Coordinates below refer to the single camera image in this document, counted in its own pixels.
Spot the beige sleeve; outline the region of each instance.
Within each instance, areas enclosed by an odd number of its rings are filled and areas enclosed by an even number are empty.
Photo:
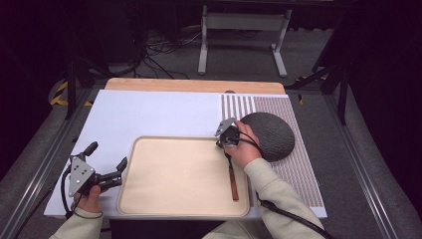
[[[262,200],[268,200],[285,211],[301,216],[321,227],[319,219],[305,205],[290,184],[280,179],[263,158],[248,163],[245,172],[251,179]],[[260,206],[261,215],[267,229],[274,238],[323,238],[309,227],[293,219]]]
[[[50,237],[50,239],[100,238],[103,225],[103,215],[101,213],[87,212],[81,208],[77,208],[76,212],[83,217],[95,219],[86,219],[74,214],[53,236]]]

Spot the white metal stand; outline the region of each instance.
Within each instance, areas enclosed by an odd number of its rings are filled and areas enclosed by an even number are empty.
[[[280,50],[289,26],[292,10],[287,10],[285,14],[263,15],[263,14],[236,14],[236,13],[208,13],[207,6],[202,10],[202,46],[199,56],[198,74],[205,75],[207,66],[207,30],[208,29],[237,29],[237,30],[259,30],[278,31],[279,40],[272,44],[272,52],[276,61],[280,77],[284,78],[288,74],[283,63]]]

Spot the wooden stick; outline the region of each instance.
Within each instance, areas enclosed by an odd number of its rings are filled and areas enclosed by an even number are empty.
[[[235,171],[233,170],[233,167],[229,168],[229,174],[230,174],[230,184],[232,186],[233,201],[239,201],[239,194],[238,194],[237,186],[236,186]]]

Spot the round gray pad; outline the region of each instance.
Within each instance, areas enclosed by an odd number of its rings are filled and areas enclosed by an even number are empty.
[[[252,113],[242,119],[260,140],[266,161],[287,157],[295,148],[295,134],[281,118],[269,113]]]

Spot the human hand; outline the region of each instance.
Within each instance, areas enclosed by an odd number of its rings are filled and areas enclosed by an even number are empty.
[[[235,125],[240,132],[243,132],[250,136],[258,145],[260,144],[257,136],[252,131],[251,127],[247,124],[244,124],[238,120],[235,121]],[[251,140],[246,135],[240,133],[240,138]],[[253,161],[258,157],[262,157],[260,152],[251,144],[243,141],[239,141],[238,145],[235,147],[226,146],[224,151],[232,156],[236,163],[244,168],[248,163]]]
[[[99,198],[102,193],[101,188],[98,185],[93,186],[90,190],[88,197],[81,195],[79,192],[75,194],[74,201],[78,203],[78,207],[92,213],[102,212],[102,206],[100,205]]]

